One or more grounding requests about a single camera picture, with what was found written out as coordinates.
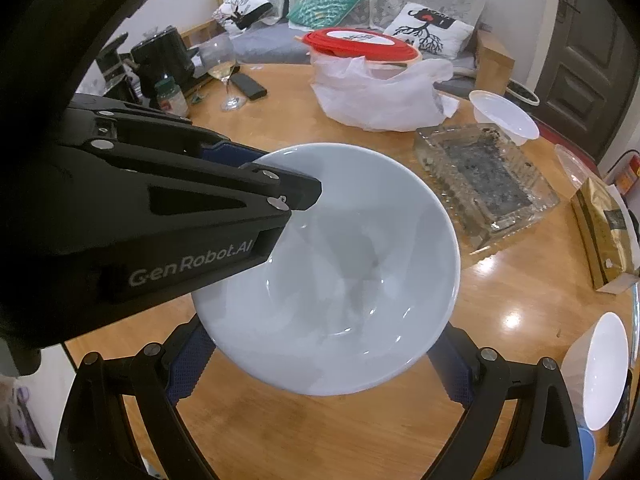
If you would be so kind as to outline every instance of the white bowl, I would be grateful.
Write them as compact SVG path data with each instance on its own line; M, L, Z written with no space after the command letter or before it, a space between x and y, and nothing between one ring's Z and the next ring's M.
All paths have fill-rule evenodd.
M193 293L218 347L266 383L327 396L398 375L436 342L453 310L453 225L418 176L377 152L304 144L261 164L322 182L294 211L268 262Z
M628 366L625 327L607 312L571 345L562 361L562 377L579 426L597 431L616 410Z
M518 146L540 136L534 120L508 99L484 90L473 90L469 100L474 106L474 118L478 123L497 124Z

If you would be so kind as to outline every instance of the sofa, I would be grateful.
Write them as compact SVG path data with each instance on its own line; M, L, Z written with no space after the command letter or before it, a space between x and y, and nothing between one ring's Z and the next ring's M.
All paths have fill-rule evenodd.
M248 64L309 63L308 46L296 40L305 33L304 27L286 19L289 7L297 0L269 1L273 4L270 13L243 34L232 38L238 61ZM383 31L407 2L425 4L476 27L486 0L361 0L340 26ZM424 54L423 57L435 56ZM513 59L506 49L493 34L484 30L476 30L452 63L454 78L439 84L439 89L461 97L466 97L473 89L503 94L513 68Z

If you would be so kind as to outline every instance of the white wine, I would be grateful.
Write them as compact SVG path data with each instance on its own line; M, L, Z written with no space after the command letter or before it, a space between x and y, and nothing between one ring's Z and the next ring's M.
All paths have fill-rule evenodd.
M234 67L235 63L233 61L225 61L216 66L211 67L207 70L210 76L215 77L216 79L224 79L225 77L229 77L231 75L231 71Z

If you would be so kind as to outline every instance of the trash bin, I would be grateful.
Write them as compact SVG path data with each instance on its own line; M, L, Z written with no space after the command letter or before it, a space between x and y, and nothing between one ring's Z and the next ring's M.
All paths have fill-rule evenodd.
M540 98L522 83L510 79L504 96L514 104L531 115L536 106L540 104Z

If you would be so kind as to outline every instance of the red lid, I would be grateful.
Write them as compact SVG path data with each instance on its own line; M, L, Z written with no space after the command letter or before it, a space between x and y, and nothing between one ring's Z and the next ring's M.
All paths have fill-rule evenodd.
M305 34L302 41L322 54L337 57L364 56L369 61L409 61L416 50L386 34L357 28L322 28Z

